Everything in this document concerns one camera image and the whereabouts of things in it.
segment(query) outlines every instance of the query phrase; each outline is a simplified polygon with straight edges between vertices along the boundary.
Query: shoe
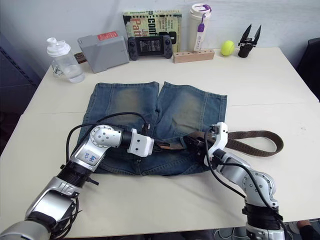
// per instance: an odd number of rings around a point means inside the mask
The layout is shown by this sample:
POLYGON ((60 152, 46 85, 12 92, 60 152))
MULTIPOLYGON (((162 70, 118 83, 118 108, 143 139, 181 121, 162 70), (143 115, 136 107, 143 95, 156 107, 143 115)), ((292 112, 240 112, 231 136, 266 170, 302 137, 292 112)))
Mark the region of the shoe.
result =
POLYGON ((298 223, 298 221, 291 221, 288 223, 288 226, 289 226, 289 229, 291 230, 291 232, 293 232, 295 234, 300 234, 297 223, 298 223))

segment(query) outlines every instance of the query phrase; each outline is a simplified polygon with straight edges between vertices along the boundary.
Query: screen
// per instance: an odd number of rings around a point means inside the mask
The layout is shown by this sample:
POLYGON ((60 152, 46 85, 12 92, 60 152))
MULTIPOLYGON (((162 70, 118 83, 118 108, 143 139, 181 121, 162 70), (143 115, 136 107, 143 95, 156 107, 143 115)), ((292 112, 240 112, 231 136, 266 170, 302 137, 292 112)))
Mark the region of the screen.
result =
POLYGON ((142 53, 161 51, 161 43, 159 39, 139 40, 139 44, 142 53))

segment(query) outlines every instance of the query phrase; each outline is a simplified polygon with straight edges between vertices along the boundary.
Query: water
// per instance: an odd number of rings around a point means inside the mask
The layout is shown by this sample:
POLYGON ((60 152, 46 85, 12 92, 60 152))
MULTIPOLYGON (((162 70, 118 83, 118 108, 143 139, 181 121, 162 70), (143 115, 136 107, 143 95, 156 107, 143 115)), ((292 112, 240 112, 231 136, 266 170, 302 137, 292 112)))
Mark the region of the water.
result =
POLYGON ((64 75, 69 79, 71 83, 80 83, 85 79, 85 74, 79 65, 67 66, 64 71, 64 75))

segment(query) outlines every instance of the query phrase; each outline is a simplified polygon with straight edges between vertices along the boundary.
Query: gray box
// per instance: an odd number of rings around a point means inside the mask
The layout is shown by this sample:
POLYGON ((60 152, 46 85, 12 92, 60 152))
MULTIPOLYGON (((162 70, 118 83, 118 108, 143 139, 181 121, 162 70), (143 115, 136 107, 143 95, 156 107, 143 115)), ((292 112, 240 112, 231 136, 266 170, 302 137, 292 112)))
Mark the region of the gray box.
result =
POLYGON ((95 74, 129 62, 125 39, 115 31, 80 37, 78 43, 95 74))

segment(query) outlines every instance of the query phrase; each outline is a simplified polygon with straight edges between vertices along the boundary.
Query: tennis ball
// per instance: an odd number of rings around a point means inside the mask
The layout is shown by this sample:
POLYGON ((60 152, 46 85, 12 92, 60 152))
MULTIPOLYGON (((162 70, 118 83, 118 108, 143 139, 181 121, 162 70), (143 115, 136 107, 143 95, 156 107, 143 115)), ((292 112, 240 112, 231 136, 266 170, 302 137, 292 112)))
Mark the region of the tennis ball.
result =
POLYGON ((221 54, 223 56, 229 56, 231 55, 235 50, 235 44, 233 41, 225 41, 223 44, 222 44, 222 47, 221 47, 221 54))

